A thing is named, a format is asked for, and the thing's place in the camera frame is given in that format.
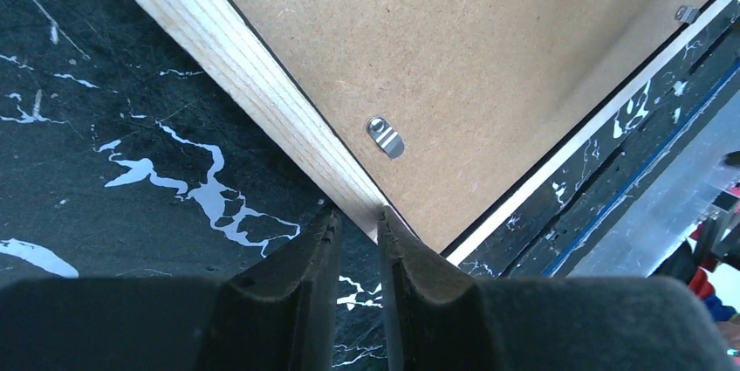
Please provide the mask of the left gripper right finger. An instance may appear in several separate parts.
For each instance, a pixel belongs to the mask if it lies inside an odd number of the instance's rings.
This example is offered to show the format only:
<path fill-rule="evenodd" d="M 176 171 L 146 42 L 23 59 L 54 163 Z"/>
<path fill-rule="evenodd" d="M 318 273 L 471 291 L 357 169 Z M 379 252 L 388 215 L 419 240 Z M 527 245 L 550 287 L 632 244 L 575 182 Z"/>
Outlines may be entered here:
<path fill-rule="evenodd" d="M 737 368 L 706 308 L 674 278 L 473 278 L 391 208 L 377 234 L 393 370 Z"/>

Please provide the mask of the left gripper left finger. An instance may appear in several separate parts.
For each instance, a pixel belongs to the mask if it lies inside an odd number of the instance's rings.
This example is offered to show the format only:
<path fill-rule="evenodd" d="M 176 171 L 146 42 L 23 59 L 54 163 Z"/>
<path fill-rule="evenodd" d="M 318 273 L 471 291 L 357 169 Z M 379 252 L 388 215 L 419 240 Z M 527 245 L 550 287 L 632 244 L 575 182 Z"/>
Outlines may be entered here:
<path fill-rule="evenodd" d="M 1 291 L 4 370 L 327 370 L 341 219 L 232 278 L 45 278 Z"/>

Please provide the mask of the brown backing board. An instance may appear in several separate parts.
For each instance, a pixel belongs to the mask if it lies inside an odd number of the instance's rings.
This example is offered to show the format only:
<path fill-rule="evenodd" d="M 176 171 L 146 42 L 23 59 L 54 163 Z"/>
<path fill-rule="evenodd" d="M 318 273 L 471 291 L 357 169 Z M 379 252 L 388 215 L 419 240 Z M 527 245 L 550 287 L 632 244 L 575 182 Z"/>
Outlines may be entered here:
<path fill-rule="evenodd" d="M 233 0 L 441 251 L 709 0 Z M 390 159 L 366 131 L 384 118 Z"/>

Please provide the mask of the wooden picture frame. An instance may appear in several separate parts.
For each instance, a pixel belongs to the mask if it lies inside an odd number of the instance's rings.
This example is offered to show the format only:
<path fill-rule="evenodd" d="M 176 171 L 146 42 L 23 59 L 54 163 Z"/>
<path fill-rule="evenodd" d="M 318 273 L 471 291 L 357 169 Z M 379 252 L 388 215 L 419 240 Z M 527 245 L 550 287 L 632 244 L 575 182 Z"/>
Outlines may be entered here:
<path fill-rule="evenodd" d="M 134 0 L 369 236 L 385 208 L 416 235 L 233 0 Z M 560 212 L 605 156 L 654 115 L 657 99 L 739 0 L 709 0 L 445 249 L 501 271 Z"/>

